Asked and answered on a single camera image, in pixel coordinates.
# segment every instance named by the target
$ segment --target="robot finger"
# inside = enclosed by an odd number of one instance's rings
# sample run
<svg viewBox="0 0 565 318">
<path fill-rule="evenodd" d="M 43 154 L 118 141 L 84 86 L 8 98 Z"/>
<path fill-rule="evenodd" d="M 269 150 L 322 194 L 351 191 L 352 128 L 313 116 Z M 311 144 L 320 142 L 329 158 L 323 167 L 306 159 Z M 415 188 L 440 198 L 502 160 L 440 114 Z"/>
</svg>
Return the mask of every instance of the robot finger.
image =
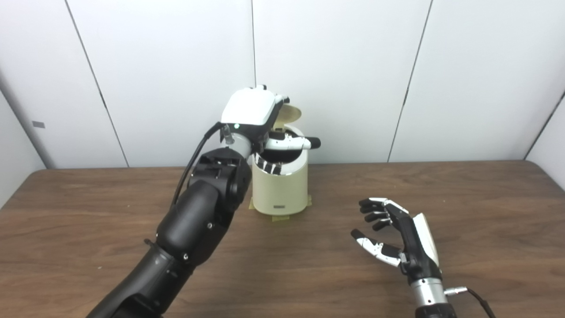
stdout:
<svg viewBox="0 0 565 318">
<path fill-rule="evenodd" d="M 373 231 L 378 232 L 384 229 L 385 227 L 389 226 L 390 223 L 391 223 L 390 218 L 383 218 L 373 225 Z"/>
<path fill-rule="evenodd" d="M 375 239 L 366 237 L 361 231 L 355 229 L 351 231 L 351 236 L 357 241 L 363 249 L 365 249 L 369 254 L 374 256 L 380 261 L 383 261 L 394 267 L 398 267 L 400 264 L 400 253 L 401 250 L 392 245 L 385 243 L 380 243 Z"/>
<path fill-rule="evenodd" d="M 385 212 L 385 207 L 382 204 L 372 204 L 372 205 L 362 205 L 359 208 L 361 213 L 369 213 L 369 212 Z"/>
<path fill-rule="evenodd" d="M 369 197 L 364 200 L 359 201 L 359 205 L 364 207 L 366 205 L 382 205 L 384 201 L 388 199 L 385 197 Z"/>
<path fill-rule="evenodd" d="M 365 222 L 370 223 L 381 218 L 388 218 L 387 212 L 372 212 L 365 216 Z"/>
</svg>

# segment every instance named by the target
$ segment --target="black fingertip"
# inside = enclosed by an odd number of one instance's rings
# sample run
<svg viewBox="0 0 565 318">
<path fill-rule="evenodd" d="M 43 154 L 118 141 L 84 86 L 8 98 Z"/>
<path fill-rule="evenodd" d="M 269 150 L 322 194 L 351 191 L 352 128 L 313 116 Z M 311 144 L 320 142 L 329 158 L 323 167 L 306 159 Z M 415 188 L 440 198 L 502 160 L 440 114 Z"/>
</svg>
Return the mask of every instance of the black fingertip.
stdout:
<svg viewBox="0 0 565 318">
<path fill-rule="evenodd" d="M 379 221 L 379 222 L 377 222 L 373 225 L 373 230 L 374 231 L 380 231 L 380 230 L 384 229 L 385 227 L 387 227 L 388 225 L 389 225 L 389 222 Z"/>
<path fill-rule="evenodd" d="M 363 233 L 361 233 L 361 231 L 359 231 L 358 229 L 352 230 L 352 231 L 351 231 L 351 236 L 352 236 L 354 239 L 356 239 L 356 240 L 357 240 L 357 239 L 360 239 L 360 238 L 365 238 L 365 237 L 366 237 L 366 236 L 365 236 Z"/>
<path fill-rule="evenodd" d="M 364 200 L 359 201 L 360 206 L 364 206 L 364 205 L 367 205 L 367 204 L 374 204 L 374 203 L 375 202 L 371 201 L 371 199 L 364 199 Z"/>
</svg>

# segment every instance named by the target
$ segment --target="robotic hand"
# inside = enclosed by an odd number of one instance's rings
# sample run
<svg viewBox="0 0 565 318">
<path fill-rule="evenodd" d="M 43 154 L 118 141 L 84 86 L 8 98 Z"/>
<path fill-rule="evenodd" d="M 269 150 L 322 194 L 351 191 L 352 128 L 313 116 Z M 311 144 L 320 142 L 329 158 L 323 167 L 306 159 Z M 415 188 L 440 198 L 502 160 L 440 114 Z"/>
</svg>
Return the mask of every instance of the robotic hand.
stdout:
<svg viewBox="0 0 565 318">
<path fill-rule="evenodd" d="M 319 139 L 271 140 L 270 133 L 286 96 L 263 85 L 237 91 L 221 121 L 205 134 L 184 170 L 169 212 L 157 227 L 155 242 L 132 272 L 87 318 L 159 318 L 169 308 L 193 270 L 212 255 L 242 203 L 251 168 L 247 158 L 264 149 L 296 150 L 319 147 Z M 204 153 L 192 170 L 204 143 L 221 130 L 222 146 Z"/>
<path fill-rule="evenodd" d="M 424 215 L 412 218 L 405 208 L 381 197 L 362 200 L 359 205 L 360 211 L 366 214 L 366 222 L 377 221 L 373 225 L 374 231 L 392 225 L 400 232 L 403 250 L 368 238 L 357 229 L 351 231 L 351 236 L 371 255 L 400 267 L 402 274 L 408 277 L 418 306 L 416 318 L 457 318 L 446 295 L 459 294 L 467 289 L 459 287 L 444 291 L 436 245 Z"/>
</svg>

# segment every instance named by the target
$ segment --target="palm of robotic hand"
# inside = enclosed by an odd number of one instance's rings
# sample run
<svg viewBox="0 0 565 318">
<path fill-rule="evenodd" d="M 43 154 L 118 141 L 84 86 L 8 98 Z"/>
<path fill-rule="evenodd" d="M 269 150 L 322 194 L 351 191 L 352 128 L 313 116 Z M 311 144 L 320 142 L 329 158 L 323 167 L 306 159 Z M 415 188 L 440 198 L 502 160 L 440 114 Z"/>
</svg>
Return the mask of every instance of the palm of robotic hand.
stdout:
<svg viewBox="0 0 565 318">
<path fill-rule="evenodd" d="M 377 259 L 399 267 L 411 285 L 417 280 L 436 278 L 441 280 L 436 246 L 423 214 L 412 218 L 409 212 L 392 200 L 371 197 L 359 202 L 365 221 L 373 224 L 374 231 L 392 225 L 402 236 L 404 249 L 369 238 L 361 231 L 351 231 L 351 236 L 367 252 Z"/>
</svg>

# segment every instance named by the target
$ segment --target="panel seam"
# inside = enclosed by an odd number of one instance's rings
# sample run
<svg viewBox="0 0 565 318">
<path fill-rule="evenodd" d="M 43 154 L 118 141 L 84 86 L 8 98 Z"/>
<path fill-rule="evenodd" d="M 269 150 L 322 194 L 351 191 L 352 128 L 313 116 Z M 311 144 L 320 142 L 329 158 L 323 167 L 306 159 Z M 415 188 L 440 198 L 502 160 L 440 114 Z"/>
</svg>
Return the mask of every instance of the panel seam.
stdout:
<svg viewBox="0 0 565 318">
<path fill-rule="evenodd" d="M 116 140 L 118 141 L 118 145 L 120 146 L 121 154 L 124 156 L 125 164 L 129 167 L 129 162 L 127 157 L 125 156 L 124 147 L 121 145 L 120 138 L 118 137 L 118 132 L 116 131 L 116 126 L 114 125 L 114 121 L 112 120 L 112 116 L 110 116 L 110 111 L 108 110 L 108 106 L 106 105 L 106 100 L 104 99 L 104 95 L 102 94 L 102 90 L 100 90 L 100 85 L 98 84 L 98 79 L 96 78 L 96 74 L 94 73 L 94 69 L 92 68 L 92 63 L 90 62 L 90 58 L 88 57 L 88 53 L 86 52 L 86 48 L 84 46 L 84 42 L 82 41 L 82 37 L 80 36 L 79 28 L 76 25 L 75 17 L 72 14 L 71 7 L 69 6 L 68 0 L 65 0 L 65 5 L 67 6 L 67 11 L 71 16 L 72 24 L 75 27 L 75 32 L 79 37 L 80 46 L 82 47 L 82 51 L 84 52 L 84 56 L 86 57 L 86 61 L 88 62 L 88 67 L 90 68 L 90 72 L 92 73 L 92 77 L 94 78 L 94 82 L 96 83 L 96 88 L 98 89 L 98 94 L 100 94 L 100 99 L 102 100 L 102 104 L 106 109 L 106 114 L 108 114 L 108 119 L 110 120 L 110 124 L 112 125 L 112 129 L 114 131 L 114 135 L 116 136 Z"/>
<path fill-rule="evenodd" d="M 422 45 L 422 40 L 424 39 L 425 28 L 428 25 L 429 13 L 432 11 L 433 0 L 429 3 L 428 14 L 425 17 L 424 28 L 422 29 L 422 34 L 420 36 L 420 42 L 418 43 L 418 49 L 416 50 L 416 57 L 414 58 L 414 64 L 412 64 L 412 71 L 410 72 L 410 78 L 408 79 L 408 86 L 406 87 L 406 93 L 404 94 L 404 100 L 402 101 L 402 107 L 400 108 L 400 114 L 398 115 L 398 122 L 396 123 L 396 129 L 394 130 L 394 136 L 392 137 L 392 143 L 390 145 L 390 151 L 387 162 L 390 162 L 390 156 L 392 155 L 392 149 L 394 147 L 394 141 L 396 140 L 396 134 L 398 132 L 398 126 L 400 126 L 400 119 L 402 118 L 402 112 L 404 111 L 404 106 L 406 105 L 406 99 L 408 98 L 408 92 L 410 91 L 410 84 L 412 83 L 412 76 L 414 75 L 414 69 L 416 68 L 416 62 L 418 61 L 418 55 L 420 54 L 420 48 Z"/>
</svg>

